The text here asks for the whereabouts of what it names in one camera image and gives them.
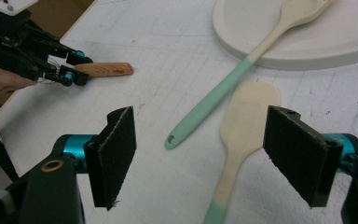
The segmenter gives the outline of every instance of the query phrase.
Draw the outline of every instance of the spatula handle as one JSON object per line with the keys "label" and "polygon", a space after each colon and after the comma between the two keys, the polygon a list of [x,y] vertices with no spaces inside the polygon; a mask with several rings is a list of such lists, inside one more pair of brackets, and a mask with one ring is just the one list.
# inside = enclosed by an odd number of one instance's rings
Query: spatula handle
{"label": "spatula handle", "polygon": [[214,87],[171,131],[165,140],[165,147],[172,149],[181,144],[213,111],[253,65],[245,58],[216,87]]}
{"label": "spatula handle", "polygon": [[227,205],[240,167],[241,161],[238,158],[227,158],[203,224],[224,223]]}

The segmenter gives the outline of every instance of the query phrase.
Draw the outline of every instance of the wooden spoon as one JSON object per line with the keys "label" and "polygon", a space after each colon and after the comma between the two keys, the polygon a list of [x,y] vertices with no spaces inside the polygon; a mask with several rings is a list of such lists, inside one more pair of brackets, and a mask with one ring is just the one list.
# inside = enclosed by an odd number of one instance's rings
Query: wooden spoon
{"label": "wooden spoon", "polygon": [[281,18],[275,29],[176,125],[168,135],[165,147],[172,149],[181,144],[284,32],[313,21],[331,2],[332,0],[284,0]]}
{"label": "wooden spoon", "polygon": [[242,162],[263,146],[268,107],[278,105],[280,99],[278,89],[267,83],[242,82],[236,88],[220,126],[226,163],[204,223],[224,222]]}

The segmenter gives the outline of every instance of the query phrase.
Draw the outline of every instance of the white cutting board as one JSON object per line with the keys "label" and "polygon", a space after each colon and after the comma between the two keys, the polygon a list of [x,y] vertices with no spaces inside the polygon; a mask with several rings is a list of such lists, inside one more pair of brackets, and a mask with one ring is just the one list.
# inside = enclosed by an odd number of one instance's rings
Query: white cutting board
{"label": "white cutting board", "polygon": [[[213,27],[225,49],[243,59],[274,28],[283,0],[216,0]],[[285,33],[256,63],[310,70],[358,63],[358,0],[335,0],[315,21]]]}

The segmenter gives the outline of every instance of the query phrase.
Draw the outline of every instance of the finger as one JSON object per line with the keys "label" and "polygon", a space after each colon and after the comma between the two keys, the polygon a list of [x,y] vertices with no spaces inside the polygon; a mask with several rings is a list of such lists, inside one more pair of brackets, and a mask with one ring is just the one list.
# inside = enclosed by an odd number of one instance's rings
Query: finger
{"label": "finger", "polygon": [[35,84],[35,81],[0,68],[0,89],[4,87],[13,87],[14,90],[17,90]]}
{"label": "finger", "polygon": [[36,85],[35,81],[21,77],[17,74],[0,69],[0,87],[10,88],[11,90],[22,89],[27,86]]}

